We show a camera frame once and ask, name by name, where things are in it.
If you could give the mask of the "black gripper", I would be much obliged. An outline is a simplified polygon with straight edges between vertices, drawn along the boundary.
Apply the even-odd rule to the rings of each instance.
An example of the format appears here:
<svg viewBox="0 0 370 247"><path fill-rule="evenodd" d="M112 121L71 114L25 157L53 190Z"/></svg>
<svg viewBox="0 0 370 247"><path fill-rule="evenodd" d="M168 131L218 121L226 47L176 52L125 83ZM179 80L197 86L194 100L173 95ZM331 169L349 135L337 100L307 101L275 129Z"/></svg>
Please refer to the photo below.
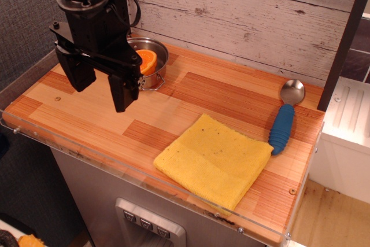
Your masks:
<svg viewBox="0 0 370 247"><path fill-rule="evenodd" d="M108 75L116 112L124 112L139 96L141 59L129 46L127 0L56 0L65 23L53 23L55 52L70 84L81 92Z"/></svg>

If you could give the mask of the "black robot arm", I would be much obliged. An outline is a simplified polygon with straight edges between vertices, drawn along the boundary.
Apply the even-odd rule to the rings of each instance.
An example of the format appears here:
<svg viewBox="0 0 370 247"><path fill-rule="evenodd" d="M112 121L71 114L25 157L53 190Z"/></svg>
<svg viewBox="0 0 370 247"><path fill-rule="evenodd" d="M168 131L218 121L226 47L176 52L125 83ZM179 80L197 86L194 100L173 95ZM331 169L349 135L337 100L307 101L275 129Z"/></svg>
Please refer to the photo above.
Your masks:
<svg viewBox="0 0 370 247"><path fill-rule="evenodd" d="M130 22L127 0L56 0L67 21L50 29L57 41L55 52L72 87L81 92L96 80L96 71L108 76L117 112L138 99L142 59L127 36L141 16Z"/></svg>

